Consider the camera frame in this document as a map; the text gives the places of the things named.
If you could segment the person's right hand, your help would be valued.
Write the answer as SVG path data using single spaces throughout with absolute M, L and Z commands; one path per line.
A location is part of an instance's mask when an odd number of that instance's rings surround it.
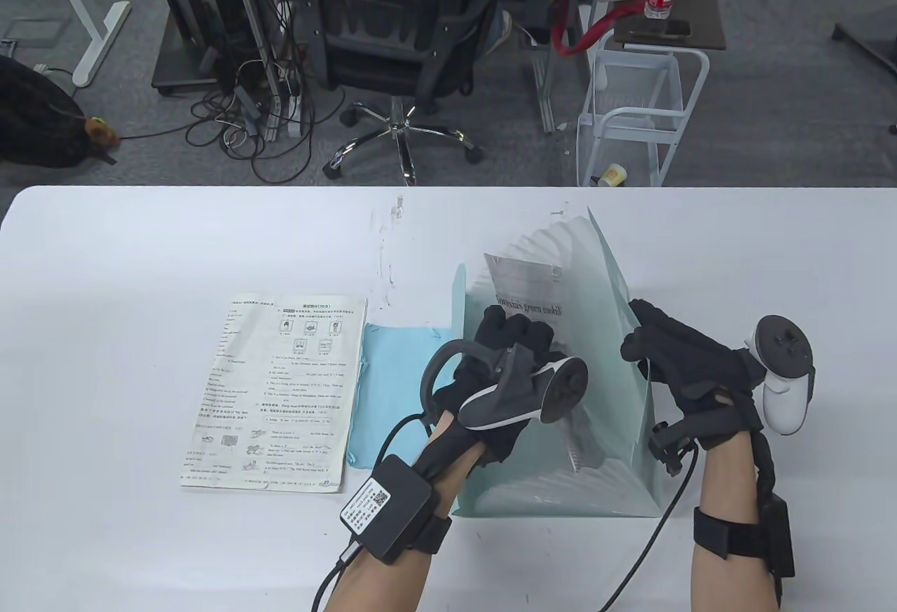
M 638 326 L 619 353 L 669 388 L 683 413 L 683 436 L 710 451 L 737 433 L 763 429 L 753 391 L 766 371 L 749 350 L 721 345 L 648 301 L 631 300 L 630 308 Z

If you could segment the person's left hand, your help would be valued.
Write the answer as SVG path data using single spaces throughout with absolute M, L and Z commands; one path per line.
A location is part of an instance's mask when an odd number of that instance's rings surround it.
M 542 369 L 547 363 L 561 361 L 564 353 L 552 349 L 554 330 L 545 322 L 532 321 L 523 314 L 506 316 L 499 305 L 484 311 L 483 320 L 477 329 L 474 342 L 493 350 L 505 351 L 515 345 L 528 348 L 534 353 L 535 368 Z M 449 412 L 457 416 L 465 401 L 475 393 L 493 385 L 489 381 L 490 369 L 477 359 L 462 359 L 453 374 L 453 382 L 437 390 L 434 401 L 439 414 Z M 528 426 L 528 420 L 509 424 L 502 428 L 475 433 L 485 451 L 478 461 L 484 467 L 490 463 L 502 463 L 512 454 L 520 433 Z

